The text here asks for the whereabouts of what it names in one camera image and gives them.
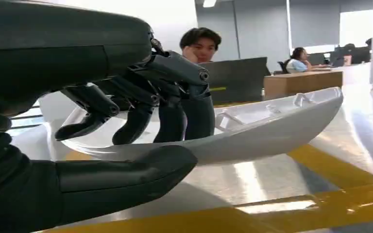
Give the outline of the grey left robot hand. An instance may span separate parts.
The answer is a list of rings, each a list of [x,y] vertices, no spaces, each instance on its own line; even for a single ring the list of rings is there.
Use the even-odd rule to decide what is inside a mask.
[[[163,50],[139,18],[45,3],[0,0],[0,233],[30,233],[108,215],[161,198],[198,160],[176,141],[214,133],[208,71]],[[62,141],[97,130],[130,105],[113,136],[128,145],[154,107],[156,149],[129,161],[32,160],[12,145],[11,117],[61,92],[86,110]]]

